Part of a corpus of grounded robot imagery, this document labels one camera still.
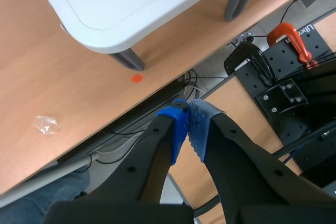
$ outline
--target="person's leg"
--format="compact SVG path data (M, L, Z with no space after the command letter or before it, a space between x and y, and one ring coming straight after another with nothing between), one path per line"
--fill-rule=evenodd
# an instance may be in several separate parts
M70 173L41 189L0 208L0 223L41 224L49 207L61 200L73 200L90 182L89 171Z

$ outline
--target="small plastic bag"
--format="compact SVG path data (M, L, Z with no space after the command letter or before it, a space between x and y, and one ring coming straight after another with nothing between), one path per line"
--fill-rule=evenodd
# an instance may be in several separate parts
M56 118L51 116L38 115L34 121L35 127L37 127L43 134L54 134L59 131Z

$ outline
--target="wooden panel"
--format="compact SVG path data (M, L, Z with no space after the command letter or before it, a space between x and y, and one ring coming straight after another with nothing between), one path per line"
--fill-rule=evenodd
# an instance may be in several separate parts
M250 0L223 21L227 0L202 0L134 46L143 81L59 27L47 0L0 0L0 194L80 144L289 0ZM60 130L43 135L37 115Z
M336 50L336 13L316 23L315 28L329 47ZM282 147L278 137L236 77L216 90L206 101L225 111L256 144L270 153ZM301 173L293 160L290 160L287 166L296 174ZM193 208L201 206L217 195L210 174L187 141L183 144L176 165L171 167L170 173ZM200 216L200 220L202 223L225 223L221 206L218 205Z

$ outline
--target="orange clamp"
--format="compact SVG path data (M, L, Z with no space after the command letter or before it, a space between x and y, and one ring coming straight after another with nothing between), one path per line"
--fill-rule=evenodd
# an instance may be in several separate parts
M299 61L302 63L308 63L311 61L311 53L306 50L306 47L295 27L290 23L280 23L267 35L267 43L271 47L277 40L286 35L289 41L294 46L295 50L299 54Z

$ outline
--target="floor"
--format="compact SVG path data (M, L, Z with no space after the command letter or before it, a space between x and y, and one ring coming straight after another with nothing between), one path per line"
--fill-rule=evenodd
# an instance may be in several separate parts
M267 16L252 27L249 32L253 35L266 35L279 24L287 7L288 5ZM336 0L317 0L308 8L306 8L301 1L297 1L287 12L284 21L292 23L294 26L299 28L333 8L336 8ZM255 38L254 44L262 51L268 48L265 38ZM194 67L194 70L197 72L198 76L226 77L227 74L224 71L223 62L234 49L235 47L233 44L224 45L202 63ZM215 87L219 82L221 82L221 79L202 79L197 84L199 88L206 93ZM128 148L125 147L125 149L121 152L121 155L127 152L127 149ZM101 160L112 161L116 159L118 159L118 157L115 157L112 153L107 153L102 154ZM97 162L93 162L89 169L91 183L87 191L92 191L99 186L118 167L119 163L120 161L112 165L102 165ZM175 189L172 181L167 178L162 192L161 203L181 204L182 202L183 200L178 191Z

